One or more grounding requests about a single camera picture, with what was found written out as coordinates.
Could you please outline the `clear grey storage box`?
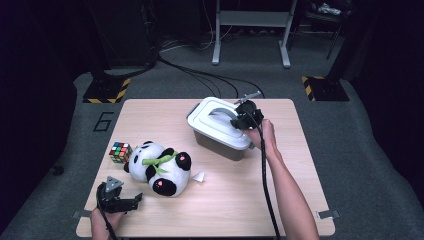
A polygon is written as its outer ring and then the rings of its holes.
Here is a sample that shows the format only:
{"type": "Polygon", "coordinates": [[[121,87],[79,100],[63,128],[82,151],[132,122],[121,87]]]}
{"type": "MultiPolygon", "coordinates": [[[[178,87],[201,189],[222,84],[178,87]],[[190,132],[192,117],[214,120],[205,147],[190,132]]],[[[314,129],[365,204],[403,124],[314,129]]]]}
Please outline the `clear grey storage box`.
{"type": "Polygon", "coordinates": [[[194,132],[196,142],[199,145],[213,151],[216,154],[219,154],[219,155],[221,155],[221,156],[223,156],[227,159],[233,160],[233,161],[241,160],[243,158],[245,152],[253,146],[253,143],[251,141],[251,145],[250,145],[249,148],[247,148],[245,150],[235,150],[235,149],[227,147],[223,144],[220,144],[219,142],[211,140],[208,137],[202,136],[200,133],[197,133],[194,130],[193,130],[193,132],[194,132]]]}

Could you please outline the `person's left hand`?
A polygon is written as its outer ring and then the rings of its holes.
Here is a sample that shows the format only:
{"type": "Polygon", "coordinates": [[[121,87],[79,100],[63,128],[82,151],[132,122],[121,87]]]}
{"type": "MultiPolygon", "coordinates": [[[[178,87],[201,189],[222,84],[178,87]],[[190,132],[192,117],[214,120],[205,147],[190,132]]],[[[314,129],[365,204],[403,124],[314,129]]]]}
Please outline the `person's left hand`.
{"type": "Polygon", "coordinates": [[[108,230],[106,222],[109,222],[110,226],[114,230],[116,230],[124,215],[125,215],[124,212],[102,214],[98,208],[93,209],[90,216],[92,237],[93,236],[110,236],[111,237],[111,234],[108,230]]]}

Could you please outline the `white box lid grey handle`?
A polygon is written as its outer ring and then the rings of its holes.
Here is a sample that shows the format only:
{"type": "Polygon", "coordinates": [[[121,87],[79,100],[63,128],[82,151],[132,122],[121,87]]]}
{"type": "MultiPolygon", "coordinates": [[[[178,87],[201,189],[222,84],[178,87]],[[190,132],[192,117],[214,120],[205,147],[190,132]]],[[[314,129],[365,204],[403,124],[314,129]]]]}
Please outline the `white box lid grey handle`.
{"type": "Polygon", "coordinates": [[[232,126],[236,119],[236,105],[228,101],[207,97],[187,116],[189,126],[202,136],[235,150],[250,147],[251,140],[241,130],[232,126]]]}

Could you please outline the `black yellow striped base plate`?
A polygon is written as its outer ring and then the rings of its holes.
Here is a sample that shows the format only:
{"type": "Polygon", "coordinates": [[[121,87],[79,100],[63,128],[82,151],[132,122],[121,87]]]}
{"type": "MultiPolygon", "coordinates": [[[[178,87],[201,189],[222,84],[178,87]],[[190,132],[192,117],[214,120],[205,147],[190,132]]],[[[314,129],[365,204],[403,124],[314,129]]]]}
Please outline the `black yellow striped base plate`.
{"type": "Polygon", "coordinates": [[[130,84],[131,80],[127,79],[111,79],[106,83],[93,81],[87,91],[83,95],[84,103],[119,103],[130,84]]]}
{"type": "Polygon", "coordinates": [[[310,101],[348,101],[340,82],[331,82],[320,76],[302,76],[306,95],[310,101]]]}

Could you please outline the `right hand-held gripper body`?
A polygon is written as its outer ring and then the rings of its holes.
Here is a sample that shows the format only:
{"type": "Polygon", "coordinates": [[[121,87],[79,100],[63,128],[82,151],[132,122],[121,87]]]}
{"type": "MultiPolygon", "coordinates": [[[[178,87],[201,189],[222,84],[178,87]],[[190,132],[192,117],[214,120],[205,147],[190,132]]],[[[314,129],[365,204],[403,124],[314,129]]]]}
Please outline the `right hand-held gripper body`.
{"type": "Polygon", "coordinates": [[[240,98],[236,104],[237,108],[235,109],[237,115],[238,114],[245,114],[244,122],[247,125],[246,130],[251,130],[257,128],[262,120],[264,119],[264,115],[262,114],[261,110],[257,108],[256,104],[252,101],[252,98],[261,95],[261,91],[257,91],[255,93],[246,94],[244,97],[240,98]]]}

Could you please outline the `dark chair with clutter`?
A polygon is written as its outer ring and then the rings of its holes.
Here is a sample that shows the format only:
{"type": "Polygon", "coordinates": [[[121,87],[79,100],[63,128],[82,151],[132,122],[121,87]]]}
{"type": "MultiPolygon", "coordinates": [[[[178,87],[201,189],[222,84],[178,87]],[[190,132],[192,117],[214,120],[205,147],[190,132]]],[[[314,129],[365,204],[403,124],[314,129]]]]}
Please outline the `dark chair with clutter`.
{"type": "Polygon", "coordinates": [[[338,40],[344,22],[354,12],[352,0],[307,0],[304,17],[319,26],[328,26],[332,31],[332,43],[326,59],[329,59],[338,40]]]}

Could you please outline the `white metal stand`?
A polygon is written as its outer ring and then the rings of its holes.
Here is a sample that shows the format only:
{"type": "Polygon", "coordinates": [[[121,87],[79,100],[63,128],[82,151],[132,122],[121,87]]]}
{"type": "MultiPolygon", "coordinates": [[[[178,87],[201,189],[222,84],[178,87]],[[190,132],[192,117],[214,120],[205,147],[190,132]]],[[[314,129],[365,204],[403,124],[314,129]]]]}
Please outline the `white metal stand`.
{"type": "Polygon", "coordinates": [[[298,0],[290,1],[290,10],[287,12],[264,12],[222,10],[221,0],[216,0],[215,45],[212,56],[212,64],[217,66],[220,63],[222,26],[273,27],[284,29],[284,36],[279,41],[279,50],[283,67],[286,69],[290,68],[291,62],[289,59],[287,43],[298,0]]]}

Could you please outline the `black cabinet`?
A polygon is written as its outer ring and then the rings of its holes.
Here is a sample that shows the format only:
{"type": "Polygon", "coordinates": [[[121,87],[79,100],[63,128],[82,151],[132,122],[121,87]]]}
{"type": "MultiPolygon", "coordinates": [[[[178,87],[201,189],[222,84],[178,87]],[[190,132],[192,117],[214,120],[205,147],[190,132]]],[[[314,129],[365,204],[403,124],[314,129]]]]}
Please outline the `black cabinet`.
{"type": "Polygon", "coordinates": [[[110,63],[115,67],[151,66],[154,62],[150,39],[148,5],[145,0],[108,0],[106,24],[110,63]]]}

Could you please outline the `person's right hand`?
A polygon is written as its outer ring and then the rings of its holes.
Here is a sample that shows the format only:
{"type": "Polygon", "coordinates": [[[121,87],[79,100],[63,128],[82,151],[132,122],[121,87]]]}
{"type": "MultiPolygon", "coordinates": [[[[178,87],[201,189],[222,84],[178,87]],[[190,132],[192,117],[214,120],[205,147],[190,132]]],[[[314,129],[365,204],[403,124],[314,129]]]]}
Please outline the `person's right hand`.
{"type": "Polygon", "coordinates": [[[245,130],[244,133],[257,148],[265,149],[265,155],[268,160],[276,159],[280,155],[276,143],[274,125],[269,119],[264,119],[259,127],[245,130]]]}

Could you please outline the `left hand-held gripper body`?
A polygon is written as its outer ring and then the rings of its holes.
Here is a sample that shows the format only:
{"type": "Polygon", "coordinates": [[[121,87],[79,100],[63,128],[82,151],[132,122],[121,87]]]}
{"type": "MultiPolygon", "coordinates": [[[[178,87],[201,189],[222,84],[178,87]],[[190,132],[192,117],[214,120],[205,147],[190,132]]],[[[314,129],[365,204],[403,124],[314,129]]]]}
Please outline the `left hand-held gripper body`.
{"type": "Polygon", "coordinates": [[[131,199],[121,199],[123,182],[108,176],[96,191],[97,207],[107,213],[127,212],[133,209],[131,199]]]}

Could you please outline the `panda plush toy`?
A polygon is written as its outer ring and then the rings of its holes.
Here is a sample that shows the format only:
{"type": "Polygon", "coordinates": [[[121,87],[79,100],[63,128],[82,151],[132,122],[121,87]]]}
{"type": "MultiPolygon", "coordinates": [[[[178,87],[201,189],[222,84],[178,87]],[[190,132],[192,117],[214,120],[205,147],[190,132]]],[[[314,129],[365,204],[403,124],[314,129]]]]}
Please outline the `panda plush toy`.
{"type": "Polygon", "coordinates": [[[158,195],[176,197],[187,187],[192,158],[187,152],[147,141],[137,146],[124,164],[124,171],[138,181],[148,183],[158,195]]]}

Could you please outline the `colourful puzzle cube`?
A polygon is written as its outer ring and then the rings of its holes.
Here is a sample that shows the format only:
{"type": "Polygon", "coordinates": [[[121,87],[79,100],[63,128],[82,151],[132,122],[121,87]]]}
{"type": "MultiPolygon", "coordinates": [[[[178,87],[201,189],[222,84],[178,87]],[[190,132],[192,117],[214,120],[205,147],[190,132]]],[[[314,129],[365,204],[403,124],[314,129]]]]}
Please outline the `colourful puzzle cube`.
{"type": "Polygon", "coordinates": [[[133,150],[129,143],[115,142],[109,150],[109,157],[114,163],[125,164],[133,150]]]}

